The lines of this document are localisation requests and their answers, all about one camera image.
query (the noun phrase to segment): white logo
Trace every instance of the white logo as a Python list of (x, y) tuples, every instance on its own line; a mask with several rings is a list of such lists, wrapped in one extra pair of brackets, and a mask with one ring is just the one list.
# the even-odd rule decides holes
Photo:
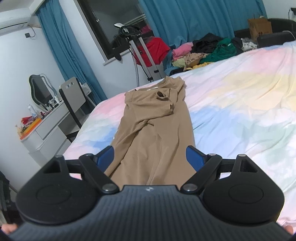
[(148, 188), (146, 188), (145, 190), (148, 191), (148, 192), (151, 192), (151, 191), (154, 190), (154, 188), (153, 188), (153, 187), (148, 187)]

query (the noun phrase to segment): teal curtain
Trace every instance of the teal curtain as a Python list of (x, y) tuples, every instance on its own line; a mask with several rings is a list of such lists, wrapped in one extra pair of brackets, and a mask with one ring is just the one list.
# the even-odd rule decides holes
[[(213, 33), (233, 38), (234, 31), (248, 28), (248, 18), (266, 17), (262, 0), (139, 0), (156, 37), (177, 48)], [(171, 53), (163, 61), (166, 74)]]
[(98, 104), (107, 97), (82, 52), (59, 0), (46, 0), (37, 11), (45, 38), (65, 79), (78, 78), (92, 90), (90, 97)]

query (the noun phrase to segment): bed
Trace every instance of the bed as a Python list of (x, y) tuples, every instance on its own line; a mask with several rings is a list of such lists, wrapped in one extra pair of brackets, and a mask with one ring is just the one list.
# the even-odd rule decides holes
[[(296, 41), (176, 76), (186, 83), (196, 147), (223, 158), (247, 154), (285, 194), (278, 223), (296, 230)], [(94, 109), (66, 159), (98, 153), (111, 143), (124, 98), (119, 94)]]

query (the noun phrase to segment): triangular cutout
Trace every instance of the triangular cutout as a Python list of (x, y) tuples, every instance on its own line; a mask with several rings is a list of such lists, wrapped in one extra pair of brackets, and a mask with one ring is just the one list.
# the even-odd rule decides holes
[(59, 173), (61, 172), (61, 167), (58, 161), (53, 161), (52, 164), (44, 170), (44, 173)]
[(246, 160), (242, 160), (239, 169), (241, 172), (257, 172), (257, 170)]

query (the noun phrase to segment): finger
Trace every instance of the finger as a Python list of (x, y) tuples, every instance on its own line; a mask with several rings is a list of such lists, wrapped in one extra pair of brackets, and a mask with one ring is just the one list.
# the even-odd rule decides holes
[(12, 232), (14, 232), (17, 229), (17, 225), (14, 224), (3, 224), (1, 227), (1, 230), (6, 234), (10, 234)]
[(290, 225), (284, 227), (284, 229), (285, 229), (289, 234), (293, 234), (293, 233), (294, 233), (293, 227), (290, 226)]

